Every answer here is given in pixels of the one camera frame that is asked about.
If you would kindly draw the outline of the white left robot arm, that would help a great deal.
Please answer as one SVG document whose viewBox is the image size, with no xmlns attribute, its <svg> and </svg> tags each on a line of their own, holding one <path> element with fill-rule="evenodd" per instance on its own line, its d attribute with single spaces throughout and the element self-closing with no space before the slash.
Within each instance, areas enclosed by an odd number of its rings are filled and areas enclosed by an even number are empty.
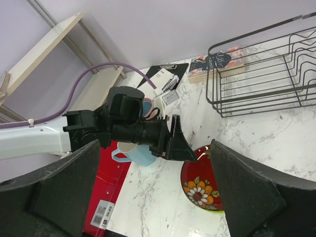
<svg viewBox="0 0 316 237">
<path fill-rule="evenodd" d="M 147 146 L 155 157 L 196 161 L 182 132 L 180 116 L 145 119 L 144 97 L 136 88 L 114 86 L 106 102 L 93 111 L 69 111 L 48 121 L 4 123 L 0 126 L 0 157 L 75 152 L 98 140 L 102 148 L 113 141 L 132 143 Z"/>
</svg>

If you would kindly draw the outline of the green plate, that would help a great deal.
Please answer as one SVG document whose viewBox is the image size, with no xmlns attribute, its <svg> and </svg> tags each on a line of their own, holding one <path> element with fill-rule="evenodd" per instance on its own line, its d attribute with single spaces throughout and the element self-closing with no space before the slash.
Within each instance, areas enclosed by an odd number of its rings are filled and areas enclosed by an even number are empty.
<svg viewBox="0 0 316 237">
<path fill-rule="evenodd" d="M 205 211 L 212 212 L 212 213 L 225 213 L 224 210 L 210 210 L 210 209 L 205 209 Z"/>
</svg>

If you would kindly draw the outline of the pink plastic cup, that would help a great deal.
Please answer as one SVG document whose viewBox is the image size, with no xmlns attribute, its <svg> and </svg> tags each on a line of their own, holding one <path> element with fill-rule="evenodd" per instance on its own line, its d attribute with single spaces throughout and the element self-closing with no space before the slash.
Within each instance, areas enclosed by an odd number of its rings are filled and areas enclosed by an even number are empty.
<svg viewBox="0 0 316 237">
<path fill-rule="evenodd" d="M 159 117 L 160 108 L 155 107 L 152 99 L 144 98 L 142 105 L 143 105 L 142 117 L 145 120 L 155 120 Z"/>
</svg>

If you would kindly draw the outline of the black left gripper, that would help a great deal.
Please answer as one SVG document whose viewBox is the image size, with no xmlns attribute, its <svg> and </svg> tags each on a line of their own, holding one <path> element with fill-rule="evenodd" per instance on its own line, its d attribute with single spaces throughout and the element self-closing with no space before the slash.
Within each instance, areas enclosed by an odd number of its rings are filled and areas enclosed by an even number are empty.
<svg viewBox="0 0 316 237">
<path fill-rule="evenodd" d="M 151 154 L 175 161 L 197 161 L 197 157 L 188 144 L 181 127 L 179 115 L 172 116 L 170 132 L 167 122 L 169 116 L 146 121 L 139 120 L 133 124 L 133 143 L 147 145 Z"/>
</svg>

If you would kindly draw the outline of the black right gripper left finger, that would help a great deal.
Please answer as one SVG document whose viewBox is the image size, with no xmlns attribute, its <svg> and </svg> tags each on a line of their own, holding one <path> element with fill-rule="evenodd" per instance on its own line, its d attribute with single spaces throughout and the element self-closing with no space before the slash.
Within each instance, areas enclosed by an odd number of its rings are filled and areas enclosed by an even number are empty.
<svg viewBox="0 0 316 237">
<path fill-rule="evenodd" d="M 100 162 L 93 141 L 71 155 L 0 184 L 2 237 L 80 237 Z"/>
</svg>

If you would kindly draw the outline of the red floral bowl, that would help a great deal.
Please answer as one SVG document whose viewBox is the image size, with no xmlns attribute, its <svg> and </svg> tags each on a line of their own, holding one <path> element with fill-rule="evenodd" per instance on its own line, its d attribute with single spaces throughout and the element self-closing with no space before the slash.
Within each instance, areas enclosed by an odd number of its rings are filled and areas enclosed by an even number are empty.
<svg viewBox="0 0 316 237">
<path fill-rule="evenodd" d="M 224 210 L 211 165 L 210 146 L 195 150 L 197 161 L 183 163 L 180 181 L 185 196 L 201 209 Z"/>
</svg>

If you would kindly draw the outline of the light blue mug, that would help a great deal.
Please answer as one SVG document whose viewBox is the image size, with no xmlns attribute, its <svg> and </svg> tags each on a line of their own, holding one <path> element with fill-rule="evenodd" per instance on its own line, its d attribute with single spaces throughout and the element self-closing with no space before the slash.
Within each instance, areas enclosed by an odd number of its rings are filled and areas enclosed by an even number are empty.
<svg viewBox="0 0 316 237">
<path fill-rule="evenodd" d="M 149 166 L 156 160 L 149 146 L 124 142 L 117 143 L 117 149 L 111 153 L 111 157 L 116 162 L 134 162 L 142 166 Z"/>
</svg>

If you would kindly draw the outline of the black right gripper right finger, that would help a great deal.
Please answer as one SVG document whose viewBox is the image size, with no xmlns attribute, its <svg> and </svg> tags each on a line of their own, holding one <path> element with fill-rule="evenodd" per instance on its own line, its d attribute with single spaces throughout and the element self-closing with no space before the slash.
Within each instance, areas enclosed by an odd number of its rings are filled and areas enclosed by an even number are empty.
<svg viewBox="0 0 316 237">
<path fill-rule="evenodd" d="M 211 164 L 232 237 L 314 237 L 316 183 L 212 140 Z"/>
</svg>

